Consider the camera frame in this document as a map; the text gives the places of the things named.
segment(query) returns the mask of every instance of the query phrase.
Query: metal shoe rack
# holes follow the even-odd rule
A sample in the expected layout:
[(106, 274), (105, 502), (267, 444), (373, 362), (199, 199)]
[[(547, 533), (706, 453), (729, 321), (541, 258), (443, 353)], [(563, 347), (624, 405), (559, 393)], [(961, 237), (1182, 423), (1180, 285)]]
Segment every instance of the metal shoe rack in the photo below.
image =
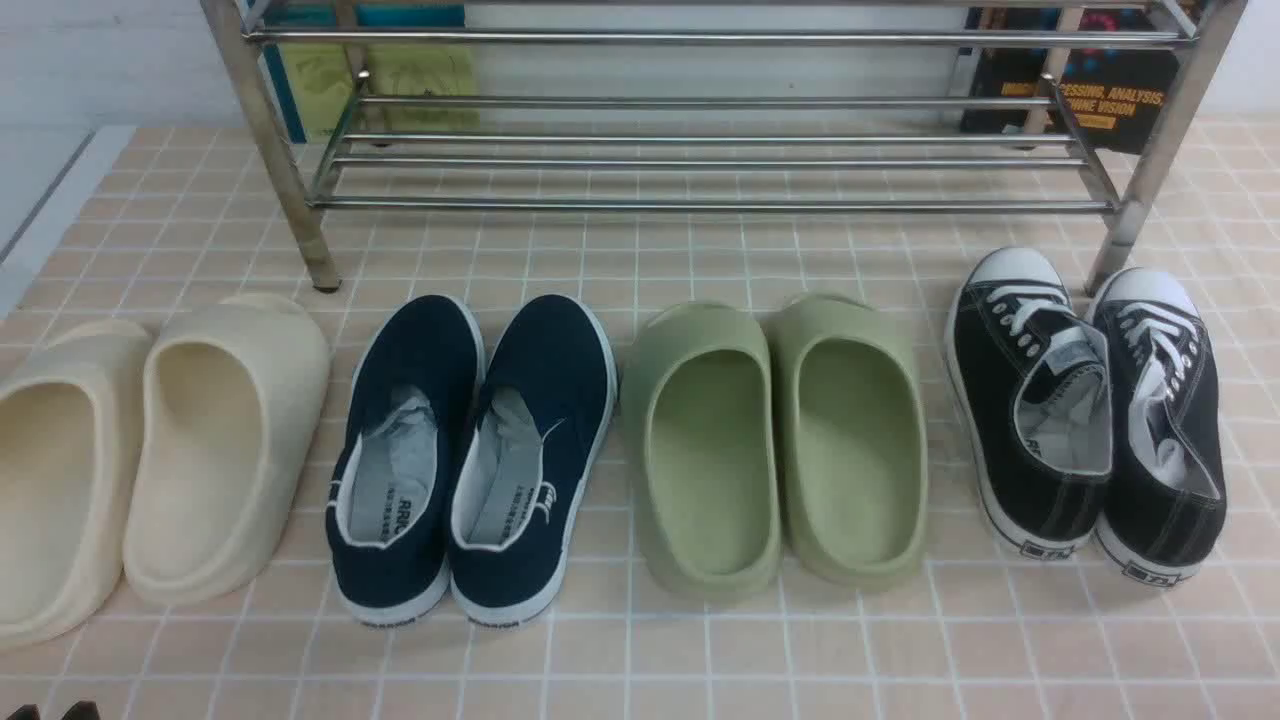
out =
[[(274, 0), (284, 3), (287, 0)], [(1179, 8), (1176, 0), (893, 0), (896, 6), (1005, 6), (1062, 8), (1055, 31), (599, 31), (599, 29), (472, 29), (472, 28), (362, 28), (356, 20), (353, 0), (333, 0), (337, 28), (268, 27), (262, 19), (273, 0), (259, 0), (242, 14), (237, 0), (200, 0), (218, 49), (239, 97), (282, 209), (289, 222), (312, 284), (321, 292), (337, 291), (340, 278), (329, 255), (320, 225), (325, 210), (452, 210), (452, 211), (562, 211), (562, 213), (956, 213), (956, 214), (1096, 214), (1106, 220), (1107, 236), (1093, 264), (1087, 291), (1093, 293), (1107, 277), (1119, 272), (1137, 242), (1152, 202), (1160, 191), (1174, 156), (1190, 126), (1204, 91), (1217, 69), (1231, 35), (1244, 13), (1247, 0), (1210, 0), (1199, 24)], [(593, 4), (593, 0), (576, 0)], [(678, 5), (681, 0), (625, 0), (604, 5)], [(522, 5), (553, 4), (547, 0), (521, 0)], [(698, 5), (787, 5), (783, 0), (696, 0)], [(806, 0), (806, 5), (881, 5), (883, 0)], [(1124, 32), (1080, 31), (1084, 8), (1142, 9), (1155, 29)], [(353, 78), (353, 94), (337, 131), (321, 156), (316, 176), (303, 182), (280, 120), (259, 69), (259, 53), (266, 45), (282, 42), (343, 44)], [(708, 47), (1023, 47), (1047, 49), (1044, 73), (1036, 97), (527, 97), (527, 96), (396, 96), (370, 91), (370, 70), (365, 49), (372, 44), (460, 44), (460, 45), (602, 45), (602, 46), (708, 46)], [(1121, 195), (1098, 161), (1076, 123), (1056, 78), (1061, 77), (1066, 56), (1075, 49), (1171, 51), (1179, 60), (1178, 76), (1166, 96), (1160, 118), (1138, 167)], [(759, 135), (759, 136), (636, 136), (607, 133), (515, 135), (502, 132), (378, 132), (357, 129), (358, 118), (376, 117), (381, 108), (417, 106), (451, 109), (521, 110), (957, 110), (1027, 109), (1028, 122), (1021, 135)], [(1061, 119), (1062, 133), (1044, 133), (1048, 114)], [(378, 127), (376, 122), (366, 122)], [(667, 146), (956, 146), (991, 149), (989, 156), (966, 154), (955, 158), (847, 158), (847, 159), (608, 159), (577, 154), (538, 156), (508, 154), (458, 155), (374, 151), (370, 146), (413, 146), (433, 143), (451, 149), (480, 146), (499, 151), (520, 145), (568, 147), (582, 145), (667, 145)], [(1000, 154), (1001, 147), (1057, 146), (1065, 156), (1042, 158), (1025, 154)], [(338, 176), (344, 168), (421, 168), (484, 169), (517, 172), (530, 169), (596, 169), (634, 172), (805, 172), (805, 170), (1037, 170), (1074, 169), (1083, 181), (1079, 199), (1061, 200), (553, 200), (541, 197), (411, 197), (338, 195)]]

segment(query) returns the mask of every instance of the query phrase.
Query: white rubber toe cap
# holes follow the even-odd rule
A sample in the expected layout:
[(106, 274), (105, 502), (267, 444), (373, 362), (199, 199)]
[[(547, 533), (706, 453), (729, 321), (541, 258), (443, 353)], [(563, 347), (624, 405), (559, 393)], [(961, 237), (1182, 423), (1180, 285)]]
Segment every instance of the white rubber toe cap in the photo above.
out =
[(987, 255), (973, 270), (969, 282), (991, 281), (1034, 281), (1062, 284), (1062, 278), (1053, 265), (1036, 250), (1029, 247), (1002, 247)]
[(1151, 268), (1133, 268), (1125, 270), (1111, 281), (1102, 302), (1112, 301), (1146, 301), (1162, 302), (1178, 307), (1183, 313), (1199, 316), (1196, 304), (1178, 278), (1164, 270)]

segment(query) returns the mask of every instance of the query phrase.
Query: black canvas sneaker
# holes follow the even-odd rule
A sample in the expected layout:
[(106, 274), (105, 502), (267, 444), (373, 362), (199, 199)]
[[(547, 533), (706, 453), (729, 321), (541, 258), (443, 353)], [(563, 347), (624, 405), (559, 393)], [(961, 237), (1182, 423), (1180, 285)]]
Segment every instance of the black canvas sneaker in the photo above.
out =
[(616, 397), (590, 310), (559, 295), (521, 307), (489, 363), (453, 495), (453, 600), (474, 623), (517, 626), (556, 598)]
[(1006, 247), (960, 287), (943, 343), (996, 534), (1027, 557), (1070, 557), (1111, 477), (1106, 338), (1043, 255)]
[(412, 623), (449, 588), (445, 509), (483, 379), (475, 319), (438, 295), (392, 315), (356, 368), (325, 533), (343, 605), (366, 625)]
[(1190, 578), (1226, 521), (1217, 366), (1196, 305), (1170, 274), (1114, 275), (1087, 315), (1111, 346), (1115, 478), (1098, 541), (1134, 580)]

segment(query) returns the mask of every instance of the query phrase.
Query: green slide sandal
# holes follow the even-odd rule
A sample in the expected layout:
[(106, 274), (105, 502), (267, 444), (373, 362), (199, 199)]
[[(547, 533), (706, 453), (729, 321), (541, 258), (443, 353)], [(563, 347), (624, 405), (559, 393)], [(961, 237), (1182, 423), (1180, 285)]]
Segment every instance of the green slide sandal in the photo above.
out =
[(910, 340), (881, 313), (808, 295), (771, 333), (788, 534), (828, 580), (883, 587), (920, 565), (924, 409)]
[(769, 354), (755, 319), (690, 302), (640, 331), (622, 378), (636, 541), (667, 589), (733, 601), (778, 570)]

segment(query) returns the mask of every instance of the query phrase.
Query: slide sandal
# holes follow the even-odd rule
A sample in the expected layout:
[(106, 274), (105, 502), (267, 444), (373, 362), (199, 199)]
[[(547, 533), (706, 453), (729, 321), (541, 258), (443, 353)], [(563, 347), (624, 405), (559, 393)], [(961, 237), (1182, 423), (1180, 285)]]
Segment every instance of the slide sandal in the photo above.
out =
[(672, 307), (640, 331), (622, 378), (636, 541), (667, 589), (733, 601), (781, 557), (769, 352), (755, 319)]
[(134, 323), (90, 323), (0, 383), (0, 651), (74, 628), (120, 579), (148, 347)]
[(275, 550), (329, 382), (324, 334), (250, 293), (174, 320), (143, 370), (146, 427), (124, 571), (186, 605), (252, 579)]
[(792, 302), (771, 329), (796, 556), (844, 584), (916, 570), (928, 461), (910, 338), (874, 309), (827, 295)]

